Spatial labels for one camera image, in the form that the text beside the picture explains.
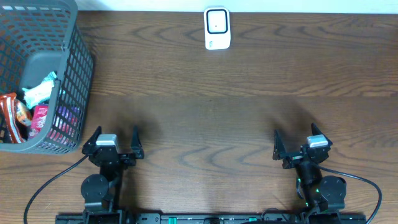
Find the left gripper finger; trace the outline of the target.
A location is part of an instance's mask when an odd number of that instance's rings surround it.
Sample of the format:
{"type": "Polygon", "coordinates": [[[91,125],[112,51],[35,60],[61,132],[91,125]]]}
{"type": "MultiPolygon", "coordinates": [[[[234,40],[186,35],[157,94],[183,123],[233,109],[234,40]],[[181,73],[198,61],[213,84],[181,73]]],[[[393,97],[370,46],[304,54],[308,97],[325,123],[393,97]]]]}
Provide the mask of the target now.
{"type": "Polygon", "coordinates": [[[83,149],[91,149],[96,146],[96,140],[98,139],[99,135],[102,133],[101,126],[98,126],[91,137],[87,140],[86,143],[83,145],[83,149]]]}
{"type": "Polygon", "coordinates": [[[139,131],[138,131],[137,126],[133,127],[133,134],[132,134],[130,148],[133,151],[133,153],[141,153],[142,152],[142,144],[139,139],[139,131]]]}

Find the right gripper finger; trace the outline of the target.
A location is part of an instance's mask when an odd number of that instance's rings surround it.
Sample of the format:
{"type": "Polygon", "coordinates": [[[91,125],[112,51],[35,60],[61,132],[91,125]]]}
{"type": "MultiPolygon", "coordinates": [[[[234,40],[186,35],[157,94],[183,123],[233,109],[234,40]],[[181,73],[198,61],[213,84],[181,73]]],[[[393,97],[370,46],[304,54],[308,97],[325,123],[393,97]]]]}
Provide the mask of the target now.
{"type": "Polygon", "coordinates": [[[274,154],[285,153],[285,146],[277,129],[274,130],[274,154]]]}
{"type": "Polygon", "coordinates": [[[323,133],[320,131],[320,129],[318,128],[318,126],[317,126],[315,123],[312,123],[312,124],[311,124],[311,130],[312,130],[312,135],[313,135],[313,136],[323,135],[323,137],[324,137],[328,142],[330,142],[329,138],[328,138],[325,134],[323,134],[323,133]]]}

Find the purple pink floral pack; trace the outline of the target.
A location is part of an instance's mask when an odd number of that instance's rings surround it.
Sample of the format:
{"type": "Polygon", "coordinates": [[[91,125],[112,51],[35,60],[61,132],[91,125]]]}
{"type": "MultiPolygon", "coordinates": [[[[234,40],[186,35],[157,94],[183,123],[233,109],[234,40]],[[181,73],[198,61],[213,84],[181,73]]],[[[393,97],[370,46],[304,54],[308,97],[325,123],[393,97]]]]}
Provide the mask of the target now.
{"type": "MultiPolygon", "coordinates": [[[[35,138],[36,135],[41,132],[45,124],[48,108],[49,106],[47,104],[39,104],[34,108],[34,116],[32,118],[32,124],[29,128],[28,139],[35,138]]],[[[58,113],[60,113],[60,116],[55,117],[56,127],[64,133],[67,133],[68,135],[73,137],[75,134],[75,130],[72,128],[72,125],[75,126],[78,122],[78,117],[75,116],[74,113],[79,115],[80,109],[78,107],[68,109],[65,106],[59,106],[58,113]]],[[[66,135],[61,134],[54,129],[51,129],[49,131],[47,137],[62,144],[67,144],[69,142],[66,135]]]]}

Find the mint green wipes packet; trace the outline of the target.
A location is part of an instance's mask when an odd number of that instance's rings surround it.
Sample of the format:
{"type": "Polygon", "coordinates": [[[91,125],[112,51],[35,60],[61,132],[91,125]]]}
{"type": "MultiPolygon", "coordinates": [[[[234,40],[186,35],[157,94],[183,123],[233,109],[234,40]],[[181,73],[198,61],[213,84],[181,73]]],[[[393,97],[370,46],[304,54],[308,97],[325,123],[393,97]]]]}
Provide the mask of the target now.
{"type": "Polygon", "coordinates": [[[56,79],[57,74],[50,72],[36,87],[30,89],[22,88],[26,107],[31,110],[38,104],[49,100],[56,79]]]}

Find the orange snack bar wrapper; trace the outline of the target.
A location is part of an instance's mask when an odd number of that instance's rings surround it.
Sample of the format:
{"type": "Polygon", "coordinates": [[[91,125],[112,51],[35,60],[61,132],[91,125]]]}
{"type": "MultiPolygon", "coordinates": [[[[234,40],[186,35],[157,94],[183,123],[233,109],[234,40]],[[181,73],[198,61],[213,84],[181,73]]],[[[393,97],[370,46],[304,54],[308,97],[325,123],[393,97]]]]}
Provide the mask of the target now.
{"type": "Polygon", "coordinates": [[[1,95],[1,110],[6,120],[6,126],[14,144],[26,142],[18,125],[28,128],[32,124],[32,115],[25,104],[17,99],[16,93],[1,95]]]}

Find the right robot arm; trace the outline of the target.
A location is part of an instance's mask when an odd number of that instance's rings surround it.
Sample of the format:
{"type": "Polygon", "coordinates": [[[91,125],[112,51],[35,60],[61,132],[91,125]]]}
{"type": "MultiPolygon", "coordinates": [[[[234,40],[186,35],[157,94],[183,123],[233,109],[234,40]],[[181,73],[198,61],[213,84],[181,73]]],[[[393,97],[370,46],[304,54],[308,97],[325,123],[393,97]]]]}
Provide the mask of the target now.
{"type": "Polygon", "coordinates": [[[338,212],[345,207],[346,181],[334,175],[322,175],[319,164],[329,158],[333,143],[311,124],[312,135],[299,151],[287,152],[281,135],[274,131],[273,160],[282,161],[284,169],[295,169],[298,190],[307,203],[306,211],[300,213],[302,223],[338,221],[338,212]]]}

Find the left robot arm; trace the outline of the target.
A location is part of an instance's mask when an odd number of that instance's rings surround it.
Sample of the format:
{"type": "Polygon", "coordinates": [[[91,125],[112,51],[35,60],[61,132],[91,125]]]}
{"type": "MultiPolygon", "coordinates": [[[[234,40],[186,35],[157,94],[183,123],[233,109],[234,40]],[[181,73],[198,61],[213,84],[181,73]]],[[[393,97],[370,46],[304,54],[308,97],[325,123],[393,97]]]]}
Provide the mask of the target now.
{"type": "Polygon", "coordinates": [[[99,167],[98,174],[88,176],[81,184],[81,195],[85,199],[83,223],[135,223],[135,215],[119,206],[119,198],[124,171],[144,158],[138,128],[133,129],[128,152],[120,151],[116,135],[103,134],[99,126],[84,143],[82,153],[99,167]]]}

